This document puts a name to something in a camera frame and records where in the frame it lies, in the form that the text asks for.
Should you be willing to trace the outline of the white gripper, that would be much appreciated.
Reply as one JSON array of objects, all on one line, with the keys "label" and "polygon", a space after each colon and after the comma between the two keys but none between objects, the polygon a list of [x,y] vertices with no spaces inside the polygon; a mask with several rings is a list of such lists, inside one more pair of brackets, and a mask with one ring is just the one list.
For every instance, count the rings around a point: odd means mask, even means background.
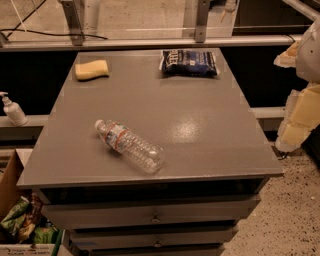
[{"label": "white gripper", "polygon": [[278,55],[274,65],[295,68],[297,76],[309,83],[302,91],[292,90],[285,105],[275,146],[279,151],[292,152],[299,148],[320,124],[320,19]]}]

